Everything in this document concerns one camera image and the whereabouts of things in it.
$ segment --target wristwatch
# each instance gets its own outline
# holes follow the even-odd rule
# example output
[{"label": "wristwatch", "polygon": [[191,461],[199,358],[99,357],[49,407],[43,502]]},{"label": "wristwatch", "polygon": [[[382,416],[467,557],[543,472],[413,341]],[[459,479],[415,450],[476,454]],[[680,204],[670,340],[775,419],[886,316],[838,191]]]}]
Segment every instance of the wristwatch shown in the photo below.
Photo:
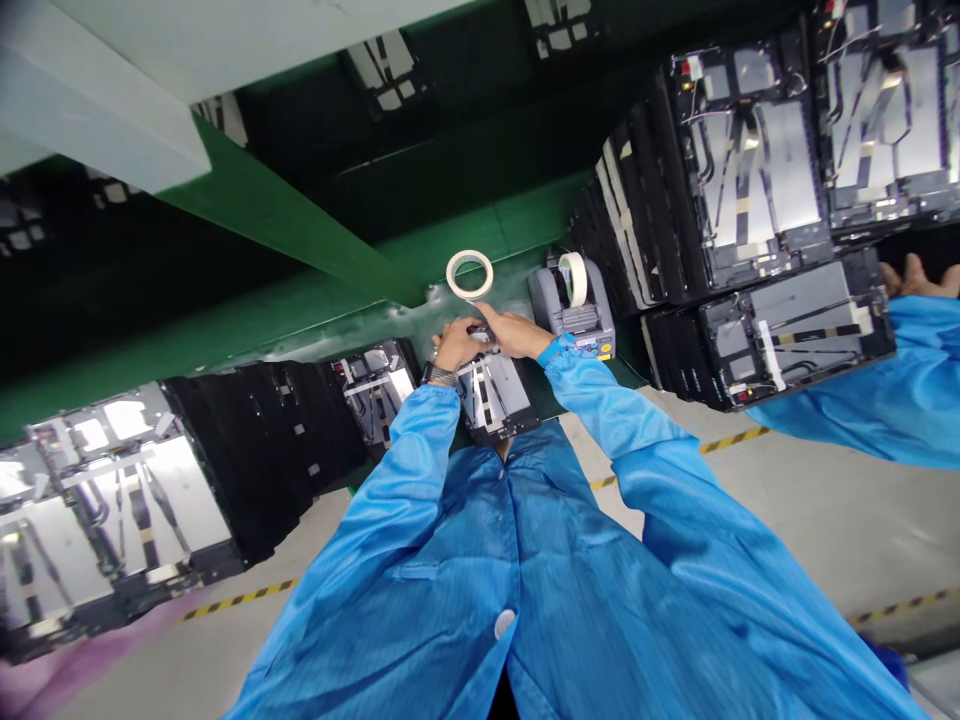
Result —
[{"label": "wristwatch", "polygon": [[433,383],[434,385],[441,385],[443,387],[456,387],[457,374],[449,370],[441,370],[432,362],[428,362],[423,366],[423,378],[420,380],[421,385],[426,385],[427,383]]}]

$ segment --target button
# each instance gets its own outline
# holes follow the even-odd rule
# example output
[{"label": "button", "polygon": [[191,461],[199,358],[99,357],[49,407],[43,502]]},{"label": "button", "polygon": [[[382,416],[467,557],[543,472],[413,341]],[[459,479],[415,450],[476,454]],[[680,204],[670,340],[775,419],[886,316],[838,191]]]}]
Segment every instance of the button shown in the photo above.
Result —
[{"label": "button", "polygon": [[497,622],[493,626],[493,634],[496,636],[497,640],[503,637],[503,634],[510,629],[510,626],[513,625],[513,621],[517,619],[517,614],[507,608],[502,613],[500,617],[497,618]]}]

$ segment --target tape roll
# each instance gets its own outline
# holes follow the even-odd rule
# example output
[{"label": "tape roll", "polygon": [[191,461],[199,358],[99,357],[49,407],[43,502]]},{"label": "tape roll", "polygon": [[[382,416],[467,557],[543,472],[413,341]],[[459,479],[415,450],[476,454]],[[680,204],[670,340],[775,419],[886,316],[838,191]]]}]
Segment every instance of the tape roll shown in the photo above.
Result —
[{"label": "tape roll", "polygon": [[587,265],[580,253],[566,253],[560,256],[558,263],[560,274],[567,285],[567,297],[570,307],[580,307],[587,301]]},{"label": "tape roll", "polygon": [[[483,265],[483,270],[487,274],[483,284],[476,290],[464,290],[457,285],[457,270],[468,262]],[[477,252],[476,250],[461,250],[450,258],[450,262],[447,263],[447,285],[450,286],[453,294],[461,300],[466,300],[467,302],[479,300],[490,292],[490,288],[493,285],[493,265],[482,252]]]}]

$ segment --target cuff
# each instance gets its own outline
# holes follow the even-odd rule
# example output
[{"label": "cuff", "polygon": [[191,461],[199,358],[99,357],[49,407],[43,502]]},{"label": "cuff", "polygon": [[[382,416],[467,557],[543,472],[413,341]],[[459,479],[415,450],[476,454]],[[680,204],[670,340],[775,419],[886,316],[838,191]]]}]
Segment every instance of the cuff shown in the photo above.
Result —
[{"label": "cuff", "polygon": [[583,350],[577,346],[577,341],[573,339],[573,335],[570,333],[557,335],[557,337],[553,339],[553,342],[547,345],[547,349],[540,353],[537,362],[540,364],[540,367],[546,370],[547,366],[553,362],[554,359],[565,353],[576,355],[577,357],[584,356]]},{"label": "cuff", "polygon": [[460,396],[457,395],[457,389],[455,387],[443,387],[441,385],[421,385],[414,390],[414,392],[418,395],[432,395],[437,398],[456,398],[457,402],[460,402]]}]

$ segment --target hand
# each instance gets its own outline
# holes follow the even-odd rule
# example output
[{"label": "hand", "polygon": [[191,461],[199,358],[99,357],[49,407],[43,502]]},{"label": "hand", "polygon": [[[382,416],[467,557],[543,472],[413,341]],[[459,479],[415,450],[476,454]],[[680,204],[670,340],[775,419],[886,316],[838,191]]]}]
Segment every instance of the hand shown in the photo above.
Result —
[{"label": "hand", "polygon": [[443,326],[443,336],[434,335],[437,346],[435,367],[447,372],[456,372],[482,352],[493,350],[493,343],[482,343],[467,334],[467,328],[483,325],[477,318],[460,318]]},{"label": "hand", "polygon": [[500,315],[485,302],[476,302],[474,305],[483,313],[487,325],[497,336],[500,350],[510,357],[536,360],[556,337],[549,330],[544,330],[521,315]]},{"label": "hand", "polygon": [[939,285],[927,280],[923,263],[920,262],[920,256],[916,253],[907,254],[906,268],[902,278],[887,263],[880,263],[880,269],[883,271],[887,295],[892,298],[898,295],[955,298],[960,295],[960,265],[947,268]]}]

